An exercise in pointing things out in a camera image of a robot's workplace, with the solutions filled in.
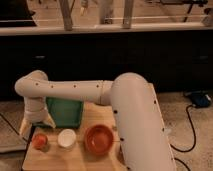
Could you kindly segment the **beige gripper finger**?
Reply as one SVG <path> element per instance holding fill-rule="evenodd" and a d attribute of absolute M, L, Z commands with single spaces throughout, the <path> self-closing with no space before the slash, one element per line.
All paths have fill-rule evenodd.
<path fill-rule="evenodd" d="M 42 115 L 42 122 L 53 129 L 56 128 L 56 124 L 49 113 Z"/>
<path fill-rule="evenodd" d="M 19 129 L 19 135 L 21 137 L 24 137 L 26 135 L 26 133 L 31 129 L 32 127 L 32 123 L 27 120 L 26 118 L 24 118 L 21 122 L 21 126 Z"/>

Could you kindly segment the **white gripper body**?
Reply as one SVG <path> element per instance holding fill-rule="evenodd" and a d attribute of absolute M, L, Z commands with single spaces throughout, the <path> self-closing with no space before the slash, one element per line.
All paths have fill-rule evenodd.
<path fill-rule="evenodd" d="M 24 99 L 24 119 L 29 123 L 44 122 L 48 116 L 45 98 Z"/>

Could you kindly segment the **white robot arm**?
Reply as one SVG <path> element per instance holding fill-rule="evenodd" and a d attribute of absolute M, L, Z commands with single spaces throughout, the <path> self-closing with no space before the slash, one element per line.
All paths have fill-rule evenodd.
<path fill-rule="evenodd" d="M 21 135 L 34 123 L 56 126 L 48 97 L 92 102 L 112 109 L 129 171 L 177 171 L 154 88 L 143 76 L 127 72 L 112 81 L 50 81 L 35 70 L 19 78 L 14 89 L 24 98 Z"/>

